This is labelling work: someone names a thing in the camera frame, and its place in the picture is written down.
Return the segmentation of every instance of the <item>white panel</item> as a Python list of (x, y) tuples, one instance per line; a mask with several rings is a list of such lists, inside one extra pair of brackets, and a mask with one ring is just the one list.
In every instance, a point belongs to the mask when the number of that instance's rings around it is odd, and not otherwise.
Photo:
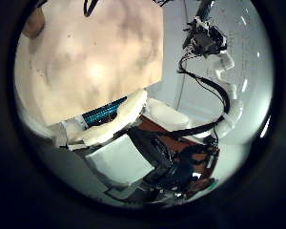
[(127, 135), (86, 156), (86, 159), (109, 180), (126, 186), (153, 170), (153, 166), (138, 152)]
[(186, 11), (183, 0), (175, 0), (163, 7), (164, 11), (164, 53), (163, 76), (159, 83), (148, 88), (149, 96), (177, 108), (181, 96), (184, 77), (178, 74), (182, 43), (186, 37)]

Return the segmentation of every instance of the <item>black wire bundle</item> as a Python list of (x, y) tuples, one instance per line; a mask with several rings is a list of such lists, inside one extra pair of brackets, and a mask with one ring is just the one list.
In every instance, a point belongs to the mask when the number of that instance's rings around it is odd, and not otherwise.
[[(223, 105), (223, 111), (224, 113), (228, 113), (230, 111), (230, 99), (229, 96), (227, 94), (227, 92), (220, 87), (218, 84), (214, 83), (213, 81), (211, 81), (210, 79), (198, 76), (194, 73), (190, 73), (188, 71), (186, 71), (183, 66), (182, 63), (188, 59), (192, 59), (195, 56), (192, 55), (190, 52), (187, 52), (179, 61), (179, 71), (178, 73), (185, 73), (186, 75), (190, 76), (191, 78), (193, 78), (202, 88), (204, 88), (205, 90), (211, 92), (212, 94), (214, 94), (222, 103)], [(216, 94), (215, 92), (212, 92), (210, 89), (204, 87), (201, 83), (206, 84), (208, 86), (210, 86), (211, 88), (214, 88), (220, 95)], [(211, 129), (215, 129), (215, 126), (224, 119), (224, 117), (221, 115), (217, 121), (202, 125), (202, 126), (198, 126), (198, 127), (194, 127), (191, 129), (185, 129), (185, 130), (179, 130), (179, 131), (173, 131), (173, 132), (168, 132), (168, 133), (158, 133), (159, 135), (165, 135), (165, 136), (170, 136), (173, 138), (179, 138), (182, 136), (187, 136), (187, 135), (198, 135), (207, 131), (210, 131)]]

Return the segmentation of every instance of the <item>beige cloth surface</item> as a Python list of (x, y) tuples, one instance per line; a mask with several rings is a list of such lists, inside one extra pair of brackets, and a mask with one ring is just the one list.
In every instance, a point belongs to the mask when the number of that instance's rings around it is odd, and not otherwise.
[(149, 0), (49, 1), (45, 29), (21, 36), (15, 84), (24, 107), (51, 125), (81, 115), (162, 77), (163, 11)]

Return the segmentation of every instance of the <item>black cable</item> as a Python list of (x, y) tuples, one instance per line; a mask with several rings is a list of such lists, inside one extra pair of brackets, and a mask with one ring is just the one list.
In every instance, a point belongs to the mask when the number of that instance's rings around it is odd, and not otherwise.
[(98, 0), (92, 0), (90, 6), (87, 8), (88, 0), (85, 0), (85, 2), (84, 2), (84, 15), (86, 17), (89, 17), (92, 14), (97, 2), (98, 2)]
[(224, 101), (222, 100), (221, 97), (219, 97), (218, 94), (216, 94), (215, 92), (211, 91), (210, 89), (204, 87), (204, 86), (199, 82), (198, 79), (195, 79), (195, 81), (196, 81), (202, 88), (204, 88), (205, 90), (207, 90), (207, 91), (209, 91), (210, 93), (214, 94), (214, 95), (220, 100), (220, 102), (222, 103), (222, 105), (225, 106)]
[[(218, 84), (216, 84), (213, 81), (211, 81), (210, 79), (207, 79), (207, 78), (198, 76), (198, 75), (196, 75), (194, 73), (190, 73), (190, 72), (186, 71), (183, 68), (183, 66), (182, 66), (182, 62), (184, 61), (184, 58), (185, 58), (186, 55), (187, 54), (185, 54), (181, 58), (181, 60), (179, 61), (179, 71), (178, 72), (179, 73), (185, 73), (188, 76), (190, 76), (191, 78), (195, 79), (196, 81), (199, 80), (202, 83), (204, 83), (204, 84), (214, 88), (215, 90), (217, 90), (219, 95), (222, 97), (222, 100), (221, 99), (220, 100), (222, 101), (222, 104), (224, 106), (224, 109), (223, 109), (224, 113), (227, 114), (230, 111), (230, 99), (229, 99), (229, 96), (228, 96), (227, 92), (222, 87), (220, 87)], [(205, 125), (202, 125), (202, 126), (194, 127), (194, 128), (191, 128), (191, 129), (173, 131), (173, 132), (168, 132), (168, 133), (157, 133), (157, 134), (158, 135), (169, 136), (169, 137), (172, 137), (172, 138), (179, 138), (179, 137), (186, 136), (186, 135), (198, 135), (198, 134), (210, 131), (212, 128), (214, 128), (222, 120), (224, 120), (224, 117), (221, 115), (217, 119), (217, 121), (211, 122), (209, 124), (205, 124)]]

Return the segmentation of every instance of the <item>black strap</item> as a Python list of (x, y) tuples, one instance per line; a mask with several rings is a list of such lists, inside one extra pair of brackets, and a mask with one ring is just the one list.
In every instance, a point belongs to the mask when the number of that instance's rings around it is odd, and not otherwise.
[(86, 17), (89, 17), (92, 14), (92, 12), (93, 12), (97, 2), (98, 2), (98, 0), (92, 0), (90, 6), (87, 8), (88, 0), (85, 0), (85, 3), (84, 3), (84, 15)]

